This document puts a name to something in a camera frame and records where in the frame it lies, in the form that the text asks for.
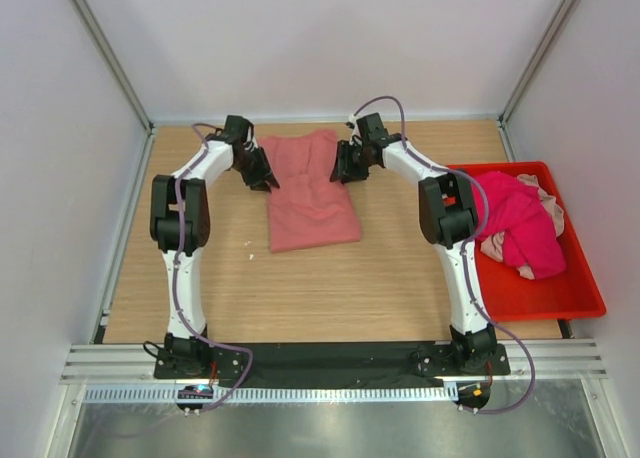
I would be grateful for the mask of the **salmon pink t shirt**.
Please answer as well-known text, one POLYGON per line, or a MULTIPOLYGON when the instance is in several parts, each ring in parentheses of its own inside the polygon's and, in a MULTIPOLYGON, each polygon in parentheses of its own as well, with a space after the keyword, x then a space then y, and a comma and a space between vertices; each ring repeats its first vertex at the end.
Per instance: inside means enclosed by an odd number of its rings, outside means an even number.
POLYGON ((332 182, 338 136, 321 129, 261 141, 279 186, 267 198, 273 253, 358 242, 361 225, 348 189, 332 182))

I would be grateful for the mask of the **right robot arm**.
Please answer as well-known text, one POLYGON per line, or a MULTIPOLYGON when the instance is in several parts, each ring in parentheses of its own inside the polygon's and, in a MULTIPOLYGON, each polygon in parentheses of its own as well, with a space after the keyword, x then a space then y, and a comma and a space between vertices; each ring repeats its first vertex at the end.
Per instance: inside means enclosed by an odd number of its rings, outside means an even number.
POLYGON ((401 133, 390 133, 379 114, 349 118, 351 137, 337 145, 330 180, 364 181, 379 166, 417 187, 419 227, 443 267, 451 305, 450 357, 456 366, 484 364, 497 350, 495 327, 481 294, 475 238, 481 221, 470 177, 421 154, 401 133))

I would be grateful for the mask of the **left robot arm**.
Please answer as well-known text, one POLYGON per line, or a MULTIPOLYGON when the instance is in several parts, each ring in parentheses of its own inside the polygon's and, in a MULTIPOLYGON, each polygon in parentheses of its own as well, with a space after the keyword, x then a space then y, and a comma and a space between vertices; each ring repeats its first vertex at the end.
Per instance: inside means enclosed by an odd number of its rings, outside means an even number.
POLYGON ((167 337, 185 346, 239 351, 207 337, 200 269, 211 233, 208 191, 230 170, 252 191, 269 193, 280 185, 249 119, 229 115, 221 127, 195 123, 192 130, 201 141, 195 155, 171 174, 155 176, 151 188, 150 236, 162 253, 169 287, 167 337))

